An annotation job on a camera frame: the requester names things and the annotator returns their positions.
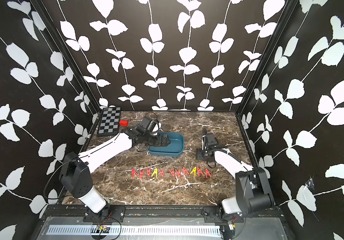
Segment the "teal plastic storage box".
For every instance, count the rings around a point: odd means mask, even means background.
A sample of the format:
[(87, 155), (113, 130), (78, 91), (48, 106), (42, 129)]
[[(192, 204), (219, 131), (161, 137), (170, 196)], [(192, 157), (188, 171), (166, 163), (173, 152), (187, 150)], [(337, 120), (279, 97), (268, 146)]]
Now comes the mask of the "teal plastic storage box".
[(159, 135), (162, 137), (162, 140), (166, 138), (169, 145), (166, 147), (160, 146), (150, 146), (148, 147), (148, 152), (153, 156), (162, 156), (162, 157), (179, 157), (184, 150), (185, 140), (184, 136), (180, 133), (171, 133), (171, 132), (160, 132)]

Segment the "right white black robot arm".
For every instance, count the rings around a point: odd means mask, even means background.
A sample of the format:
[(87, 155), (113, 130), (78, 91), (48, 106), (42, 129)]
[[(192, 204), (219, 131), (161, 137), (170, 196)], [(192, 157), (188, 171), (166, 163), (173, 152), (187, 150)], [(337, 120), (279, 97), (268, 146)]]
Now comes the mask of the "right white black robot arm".
[(236, 157), (229, 149), (196, 150), (200, 161), (214, 161), (235, 179), (235, 195), (223, 199), (220, 207), (225, 215), (253, 214), (275, 206), (266, 171), (254, 168)]

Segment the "yellow clothespin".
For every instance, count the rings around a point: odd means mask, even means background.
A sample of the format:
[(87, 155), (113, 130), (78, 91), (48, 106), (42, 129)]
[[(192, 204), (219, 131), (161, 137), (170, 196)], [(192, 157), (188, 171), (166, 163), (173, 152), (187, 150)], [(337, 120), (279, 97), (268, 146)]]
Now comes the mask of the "yellow clothespin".
[(158, 169), (157, 168), (153, 170), (153, 172), (150, 175), (150, 177), (151, 178), (156, 178), (156, 179), (158, 178)]
[(196, 174), (197, 174), (197, 167), (194, 167), (190, 174), (196, 176)]

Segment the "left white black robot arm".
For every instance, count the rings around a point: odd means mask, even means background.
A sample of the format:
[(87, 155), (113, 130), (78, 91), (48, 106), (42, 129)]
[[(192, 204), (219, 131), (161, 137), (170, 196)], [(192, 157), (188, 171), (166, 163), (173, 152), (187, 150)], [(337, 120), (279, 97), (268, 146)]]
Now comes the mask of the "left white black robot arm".
[(115, 137), (80, 154), (71, 152), (65, 156), (59, 181), (76, 199), (98, 214), (107, 206), (107, 201), (94, 187), (91, 174), (116, 155), (138, 144), (151, 147), (167, 147), (171, 140), (164, 132), (151, 133), (135, 128), (126, 128)]

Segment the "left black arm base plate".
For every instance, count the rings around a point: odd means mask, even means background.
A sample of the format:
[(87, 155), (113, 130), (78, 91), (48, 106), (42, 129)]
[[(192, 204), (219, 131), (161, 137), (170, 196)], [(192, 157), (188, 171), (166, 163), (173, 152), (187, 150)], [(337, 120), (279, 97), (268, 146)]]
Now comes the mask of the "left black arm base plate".
[(90, 208), (87, 208), (87, 211), (83, 218), (83, 222), (93, 223), (95, 225), (114, 222), (122, 223), (124, 214), (125, 207), (121, 205), (108, 205), (98, 213), (94, 213)]

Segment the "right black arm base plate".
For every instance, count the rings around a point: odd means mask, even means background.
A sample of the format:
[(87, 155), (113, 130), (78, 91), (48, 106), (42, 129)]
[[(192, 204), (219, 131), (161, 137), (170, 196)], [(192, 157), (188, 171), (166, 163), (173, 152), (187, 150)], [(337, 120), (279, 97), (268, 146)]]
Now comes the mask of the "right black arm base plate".
[(235, 224), (243, 223), (244, 218), (240, 214), (226, 214), (219, 206), (207, 206), (202, 210), (202, 214), (206, 223), (215, 224)]

